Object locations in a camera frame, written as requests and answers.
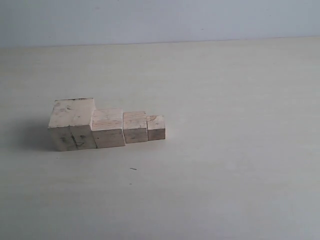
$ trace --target table surface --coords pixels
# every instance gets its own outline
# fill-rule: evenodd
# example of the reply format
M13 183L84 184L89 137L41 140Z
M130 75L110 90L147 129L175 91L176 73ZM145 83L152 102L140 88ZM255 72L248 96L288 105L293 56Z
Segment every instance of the table surface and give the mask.
M318 37L1 48L0 238L318 240L319 81ZM167 139L55 151L83 97Z

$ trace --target wooden block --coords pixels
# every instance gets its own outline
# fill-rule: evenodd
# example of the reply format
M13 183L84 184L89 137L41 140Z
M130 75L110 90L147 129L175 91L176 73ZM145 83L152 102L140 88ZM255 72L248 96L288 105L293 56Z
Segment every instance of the wooden block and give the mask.
M92 134L98 149L126 145L123 114L121 108L94 110Z
M166 139L165 117L163 115L147 116L146 122L149 141Z
M48 130L59 151L97 148L93 134L93 98L56 100Z
M125 142L140 143L148 141L147 114L144 111L123 113L123 134Z

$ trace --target block top face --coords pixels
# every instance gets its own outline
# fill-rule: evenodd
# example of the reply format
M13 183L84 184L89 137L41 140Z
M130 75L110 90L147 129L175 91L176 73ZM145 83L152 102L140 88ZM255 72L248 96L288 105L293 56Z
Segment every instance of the block top face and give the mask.
M75 98L54 101L48 128L92 125L96 109L93 98Z
M165 117L163 115L153 115L146 117L148 130L165 129Z
M145 111L132 111L123 113L123 129L146 129L147 114Z
M92 131L122 129L123 114L121 108L94 110Z

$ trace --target white wall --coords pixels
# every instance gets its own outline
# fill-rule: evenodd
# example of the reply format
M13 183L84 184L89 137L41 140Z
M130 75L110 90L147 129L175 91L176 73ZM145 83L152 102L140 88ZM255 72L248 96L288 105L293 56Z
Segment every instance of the white wall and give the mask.
M0 47L320 35L319 0L0 0Z

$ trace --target small wooden cube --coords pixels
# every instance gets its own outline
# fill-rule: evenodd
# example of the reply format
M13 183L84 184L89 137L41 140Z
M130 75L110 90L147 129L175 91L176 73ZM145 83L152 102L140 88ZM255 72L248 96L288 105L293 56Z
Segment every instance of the small wooden cube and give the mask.
M149 141L166 139L165 117L163 115L147 116L146 122Z
M93 98L56 100L48 130L59 151L97 148L93 134Z
M133 111L123 113L123 134L127 144L147 142L148 130L146 112Z
M98 149L126 145L123 114L121 108L94 110L92 134Z

